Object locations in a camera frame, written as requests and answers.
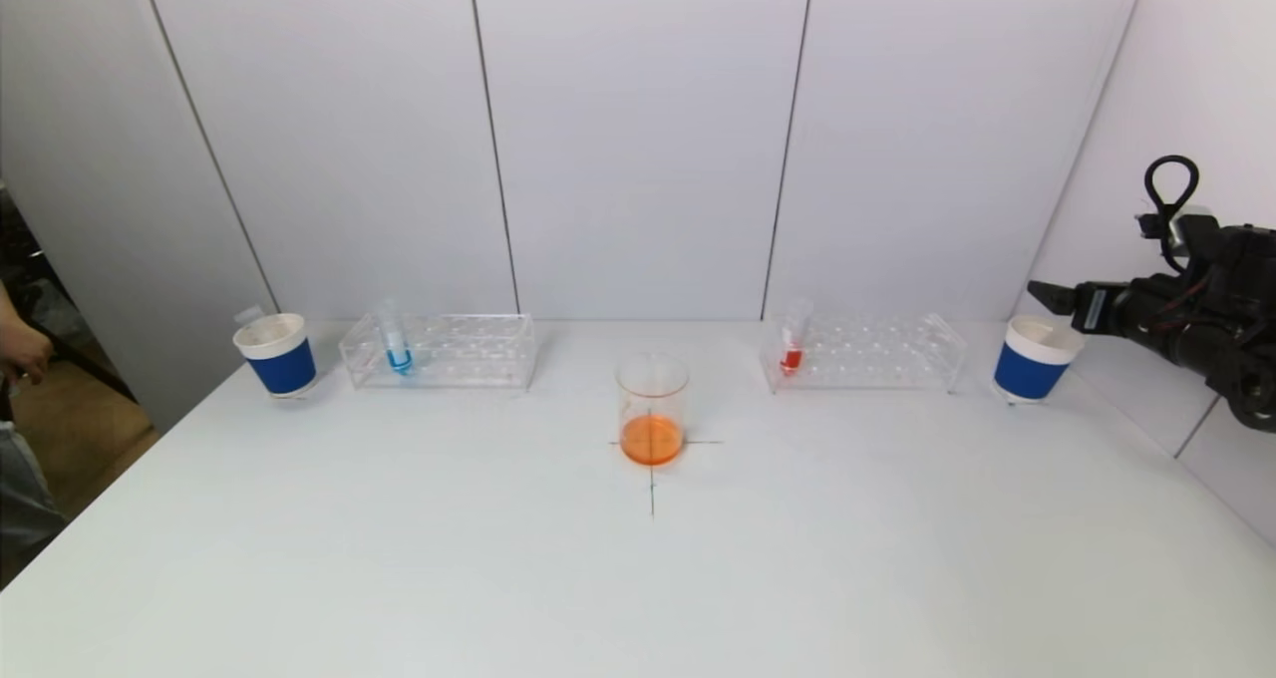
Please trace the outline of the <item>bare hand of person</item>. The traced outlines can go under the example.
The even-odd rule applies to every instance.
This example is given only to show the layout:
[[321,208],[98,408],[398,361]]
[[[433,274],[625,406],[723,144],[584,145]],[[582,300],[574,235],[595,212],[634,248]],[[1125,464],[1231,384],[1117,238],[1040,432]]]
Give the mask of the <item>bare hand of person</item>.
[[27,377],[32,386],[40,386],[48,373],[51,358],[50,338],[22,319],[1,283],[1,369],[5,379],[17,384]]

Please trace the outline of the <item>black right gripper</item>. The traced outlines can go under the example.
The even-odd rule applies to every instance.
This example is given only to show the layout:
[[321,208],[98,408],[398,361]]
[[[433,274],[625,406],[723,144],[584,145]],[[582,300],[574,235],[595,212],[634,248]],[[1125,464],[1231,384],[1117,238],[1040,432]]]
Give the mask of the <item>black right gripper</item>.
[[1076,287],[1030,281],[1027,292],[1054,315],[1072,315],[1082,335],[1111,336],[1136,345],[1161,345],[1148,327],[1168,304],[1168,275],[1148,275],[1129,283],[1085,282]]

